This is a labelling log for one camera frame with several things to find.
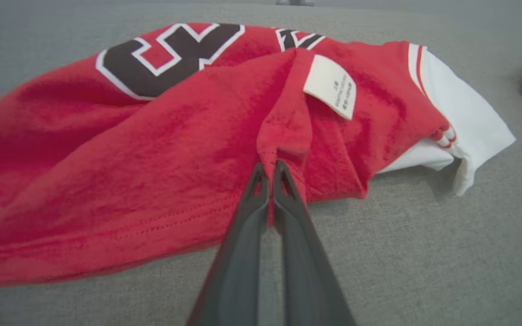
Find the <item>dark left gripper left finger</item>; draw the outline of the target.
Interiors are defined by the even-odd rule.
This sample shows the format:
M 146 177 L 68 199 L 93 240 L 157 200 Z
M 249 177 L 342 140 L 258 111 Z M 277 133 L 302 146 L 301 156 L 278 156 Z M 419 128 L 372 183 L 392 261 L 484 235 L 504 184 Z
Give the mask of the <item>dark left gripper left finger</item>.
M 257 163 L 187 325 L 258 324 L 261 234 L 269 200 L 269 179 L 262 163 Z

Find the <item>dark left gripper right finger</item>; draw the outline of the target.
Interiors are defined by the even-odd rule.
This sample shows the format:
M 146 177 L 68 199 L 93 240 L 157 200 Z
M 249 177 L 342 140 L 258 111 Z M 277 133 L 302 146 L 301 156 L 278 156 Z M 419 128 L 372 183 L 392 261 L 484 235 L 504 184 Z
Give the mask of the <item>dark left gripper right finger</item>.
M 354 326 L 356 322 L 306 204 L 283 161 L 275 165 L 273 200 L 282 237 L 286 325 Z

